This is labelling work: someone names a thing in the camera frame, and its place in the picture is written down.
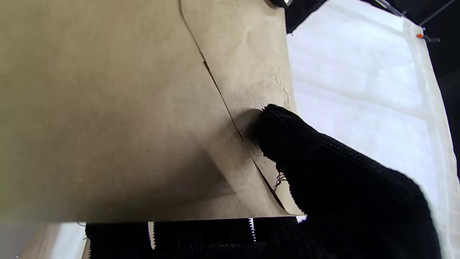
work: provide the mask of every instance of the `paper envelope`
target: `paper envelope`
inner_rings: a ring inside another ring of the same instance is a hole
[[[284,13],[264,0],[0,2],[0,219],[301,212],[249,137],[295,111]]]

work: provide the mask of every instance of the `sheer curtain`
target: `sheer curtain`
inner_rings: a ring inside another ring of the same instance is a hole
[[[287,45],[300,116],[414,179],[446,259],[460,259],[460,192],[422,29],[359,0],[330,0]]]

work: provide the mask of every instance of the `black fabric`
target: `black fabric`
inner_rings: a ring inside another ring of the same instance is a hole
[[[326,0],[293,0],[289,6],[284,0],[271,0],[271,2],[284,8],[286,17],[286,33],[292,33],[307,17],[318,10]]]
[[[254,219],[256,242],[248,219],[156,223],[155,251],[146,243],[147,224],[89,224],[91,257],[441,258],[428,204],[405,175],[276,105],[260,113],[255,135],[307,220]]]

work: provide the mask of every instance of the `dark background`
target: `dark background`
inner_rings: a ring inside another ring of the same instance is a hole
[[[368,2],[378,6],[373,0]],[[449,0],[387,0],[406,17],[420,24]],[[460,158],[460,0],[456,0],[423,25],[425,35],[440,38],[439,43],[428,43],[431,63],[443,96],[450,133],[457,156],[457,176]]]

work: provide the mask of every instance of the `kraft paper bag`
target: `kraft paper bag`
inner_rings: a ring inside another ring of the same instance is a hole
[[[295,109],[283,11],[193,3],[0,2],[0,220],[298,214],[245,135],[254,109]]]

